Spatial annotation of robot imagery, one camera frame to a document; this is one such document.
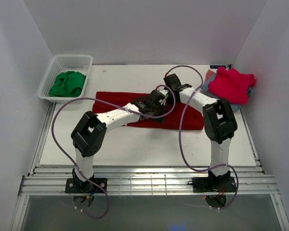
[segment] green cloth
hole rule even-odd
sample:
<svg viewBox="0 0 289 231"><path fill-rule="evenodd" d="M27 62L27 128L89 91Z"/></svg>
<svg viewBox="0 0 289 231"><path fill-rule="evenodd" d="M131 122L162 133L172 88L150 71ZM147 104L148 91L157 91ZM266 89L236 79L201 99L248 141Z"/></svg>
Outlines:
<svg viewBox="0 0 289 231"><path fill-rule="evenodd" d="M86 76L80 72L62 72L56 77L49 91L52 97L78 97L81 94Z"/></svg>

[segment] folded clothes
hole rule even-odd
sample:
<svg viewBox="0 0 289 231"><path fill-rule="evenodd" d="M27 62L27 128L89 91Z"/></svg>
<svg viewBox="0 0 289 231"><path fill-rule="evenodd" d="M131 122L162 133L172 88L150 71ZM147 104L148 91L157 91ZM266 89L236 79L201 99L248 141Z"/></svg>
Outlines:
<svg viewBox="0 0 289 231"><path fill-rule="evenodd" d="M217 99L217 100L220 100L221 98L217 97L216 95L212 94L211 92L209 92L209 83L211 83L215 77L216 77L217 73L213 74L201 87L201 89L209 96ZM253 91L253 88L252 87L249 87L248 90L247 90L247 96L249 97L251 94L252 94L252 91ZM241 107L242 105L241 104L230 104L231 105L231 108L232 108L232 111L233 112L237 112Z"/></svg>
<svg viewBox="0 0 289 231"><path fill-rule="evenodd" d="M205 82L207 82L209 80L209 78L214 75L215 72L211 71L210 69L206 72L206 79L204 80Z"/></svg>
<svg viewBox="0 0 289 231"><path fill-rule="evenodd" d="M230 103L246 104L249 100L247 91L256 84L252 74L241 74L235 69L226 70L220 66L215 79L209 83L209 92Z"/></svg>
<svg viewBox="0 0 289 231"><path fill-rule="evenodd" d="M116 104L118 106L125 106L126 104L134 101L135 99L147 96L144 93L128 93L128 92L103 92L96 93L96 98L107 101L109 103ZM176 104L174 110L165 117L164 123L159 123L154 120L144 119L136 123L129 123L128 126L139 128L162 128L178 130L180 124L180 118L185 104ZM167 112L170 111L172 105L167 105ZM104 113L116 109L104 103L95 102L93 105L93 113ZM184 115L182 124L182 130L202 130L203 129L203 117L200 112L194 108L188 106Z"/></svg>
<svg viewBox="0 0 289 231"><path fill-rule="evenodd" d="M49 91L52 97L78 97L81 94L86 76L80 72L67 71L59 74Z"/></svg>

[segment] white robotic arm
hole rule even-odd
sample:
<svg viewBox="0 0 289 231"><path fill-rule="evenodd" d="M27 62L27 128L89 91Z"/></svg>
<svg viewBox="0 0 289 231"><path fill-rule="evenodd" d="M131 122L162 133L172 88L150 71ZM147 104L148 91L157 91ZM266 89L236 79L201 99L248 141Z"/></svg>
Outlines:
<svg viewBox="0 0 289 231"><path fill-rule="evenodd" d="M227 165L229 145L237 129L229 101L216 100L200 92L195 92L190 99L195 89L188 84L182 85L175 74L166 76L164 81L166 86L173 91L176 103L186 104L189 101L191 107L203 114L205 132L211 141L210 167L219 164ZM137 99L128 103L125 108L150 116L163 115L166 112L167 96L168 90L154 90L143 101ZM173 97L168 97L167 102L172 104ZM115 128L141 119L144 119L144 117L122 109L101 114L93 114L93 112L89 111L83 115L71 134L77 154L76 163L79 167L73 170L73 179L81 192L87 192L90 187L88 187L89 183L79 171L86 178L93 180L94 154L100 150L105 134ZM210 188L224 187L224 184L229 179L230 171L228 166L220 166L209 171Z"/></svg>
<svg viewBox="0 0 289 231"><path fill-rule="evenodd" d="M176 102L188 103L204 117L205 132L211 141L210 167L228 165L229 146L237 129L236 120L228 100L217 100L202 94L189 84L181 84L175 75L164 78L166 85L174 92ZM228 166L220 166L209 171L215 185L223 185L230 178Z"/></svg>
<svg viewBox="0 0 289 231"><path fill-rule="evenodd" d="M193 87L188 87L182 90L180 95L180 101L182 103L187 103L189 98L191 97L192 93L195 91ZM197 111L203 114L203 107L206 105L211 105L216 103L217 100L211 97L208 97L201 92L197 91L193 98L191 99L189 106L195 108ZM231 138L224 140L222 143L218 143L217 141L211 140L211 163L210 167L216 166L219 164L228 164L228 157L229 157L229 145L231 142ZM211 172L215 176L221 176L226 174L229 171L228 166L221 166L215 169L212 169Z"/></svg>
<svg viewBox="0 0 289 231"><path fill-rule="evenodd" d="M149 96L144 97L143 101L136 99L123 108L150 116L163 115L166 111L168 92L168 90L154 90ZM143 116L122 109L98 114L89 111L83 115L71 135L78 165L78 169L73 170L74 184L81 191L86 192L90 187L79 171L88 179L93 177L94 155L100 150L105 134L115 128L142 119L144 119Z"/></svg>

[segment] red cloth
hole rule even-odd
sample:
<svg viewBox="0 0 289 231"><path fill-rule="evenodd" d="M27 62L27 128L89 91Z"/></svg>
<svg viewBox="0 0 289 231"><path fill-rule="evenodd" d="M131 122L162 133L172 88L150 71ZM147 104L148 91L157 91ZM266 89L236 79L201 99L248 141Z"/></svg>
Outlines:
<svg viewBox="0 0 289 231"><path fill-rule="evenodd" d="M104 92L99 91L96 93L96 98L107 101L119 106L125 106L131 101L141 97L147 96L144 93L127 93L127 92ZM162 128L162 129L173 129L178 130L180 124L180 118L185 104L176 104L173 112L165 117L164 123L159 123L150 119L144 119L136 123L129 123L128 126L139 127L139 128ZM172 105L167 105L167 112L170 111ZM95 102L93 105L93 113L104 113L116 108L109 106L104 103ZM202 130L203 129L203 117L200 112L194 108L188 106L184 115L182 124L182 130Z"/></svg>
<svg viewBox="0 0 289 231"><path fill-rule="evenodd" d="M226 70L220 66L215 79L209 83L209 92L230 103L246 104L249 100L247 90L255 84L254 75L241 74L233 68Z"/></svg>

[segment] glass panel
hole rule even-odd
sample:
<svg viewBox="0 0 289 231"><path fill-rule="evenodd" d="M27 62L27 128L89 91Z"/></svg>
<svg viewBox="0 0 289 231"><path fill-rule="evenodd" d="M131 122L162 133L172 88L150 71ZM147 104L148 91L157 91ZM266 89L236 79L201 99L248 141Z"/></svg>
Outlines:
<svg viewBox="0 0 289 231"><path fill-rule="evenodd" d="M281 230L270 195L238 195L225 210L197 208L203 196L111 196L110 210L92 219L73 205L72 196L31 196L22 231L194 231ZM105 209L104 196L96 196L88 209L96 215Z"/></svg>

